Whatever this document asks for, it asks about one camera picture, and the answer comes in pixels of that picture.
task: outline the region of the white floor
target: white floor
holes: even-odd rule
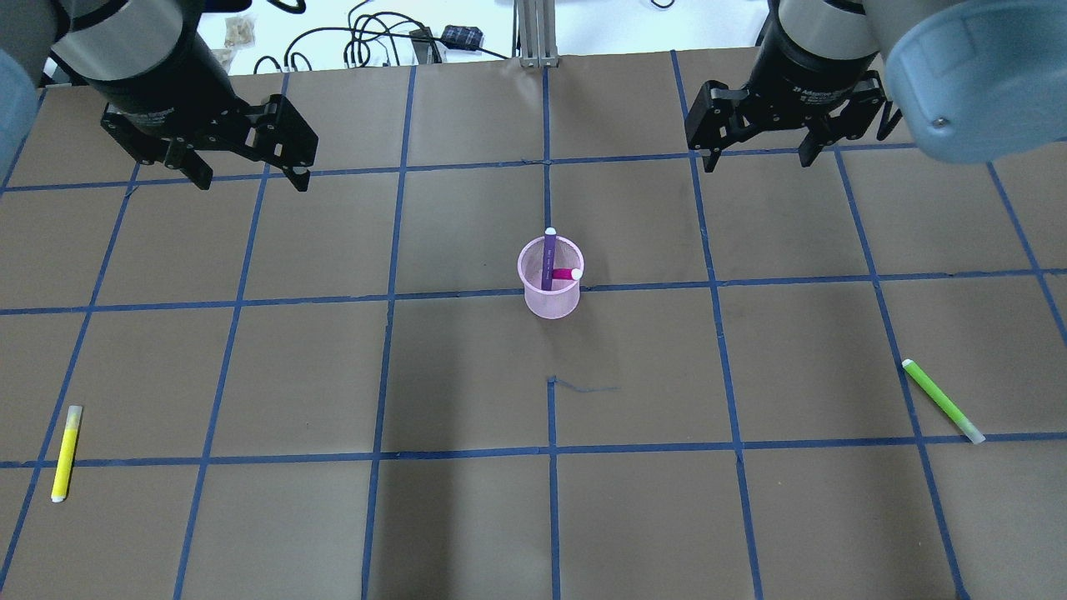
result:
[[[264,54],[282,61],[293,37],[308,29],[345,27],[348,11],[356,3],[356,0],[308,0],[305,14],[290,15],[265,0],[253,0],[252,7],[242,15],[255,19],[255,45],[236,53],[230,75],[252,73],[256,60]],[[440,35],[446,25],[478,27],[485,36],[483,47],[511,54],[511,0],[372,0],[357,14],[380,11],[409,15],[429,26],[435,35]],[[766,0],[675,0],[674,5],[666,10],[656,9],[650,0],[557,0],[557,45],[560,54],[751,46],[766,14]],[[200,33],[209,47],[224,46],[228,16],[233,15],[204,15]],[[398,20],[385,18],[389,25]],[[316,70],[344,68],[341,49],[348,40],[344,31],[318,32],[301,40],[293,49],[306,56]],[[380,57],[384,54],[377,44],[373,46],[375,62],[380,64],[383,60]],[[411,64],[414,58],[410,44],[397,40],[397,46],[401,62]],[[492,58],[455,50],[445,56],[446,62],[478,60]]]

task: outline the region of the plastic cup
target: plastic cup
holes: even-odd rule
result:
[[[535,315],[546,319],[558,319],[571,314],[578,305],[582,291],[579,282],[553,280],[552,289],[541,289],[541,259],[544,252],[544,236],[526,244],[519,253],[519,279],[523,280],[526,305]],[[583,269],[586,259],[573,241],[556,236],[556,268]]]

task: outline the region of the yellow marker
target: yellow marker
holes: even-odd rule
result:
[[[74,465],[74,447],[78,443],[78,426],[80,425],[81,407],[73,406],[67,410],[67,426],[63,429],[60,460],[55,464],[52,502],[63,502],[66,500],[67,488],[70,486],[70,468]]]

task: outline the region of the metal frame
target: metal frame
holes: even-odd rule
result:
[[[515,0],[516,26],[525,67],[558,66],[556,0]]]

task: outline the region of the marker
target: marker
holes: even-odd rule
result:
[[[978,428],[975,427],[966,415],[964,415],[964,411],[956,408],[956,405],[953,404],[953,401],[949,399],[949,396],[937,386],[937,383],[934,383],[934,380],[919,367],[919,363],[911,359],[905,359],[904,362],[901,363],[901,366],[903,366],[904,370],[906,370],[908,375],[915,380],[915,383],[918,383],[919,386],[926,392],[930,399],[933,399],[937,406],[941,407],[941,410],[943,410],[944,413],[949,415],[949,419],[956,424],[956,427],[959,427],[960,431],[962,431],[964,435],[971,440],[971,443],[981,444],[986,441],[986,437],[982,435],[982,431],[978,431]]]
[[[541,252],[541,289],[551,291],[553,267],[556,266],[556,230],[554,227],[544,231],[544,244]]]
[[[578,281],[582,279],[582,269],[553,269],[552,279]]]
[[[60,444],[60,459],[55,463],[55,480],[52,483],[52,502],[66,500],[67,488],[70,487],[70,468],[74,465],[74,447],[78,443],[78,427],[81,425],[81,407],[71,406],[67,409],[67,424],[63,429],[63,443]]]

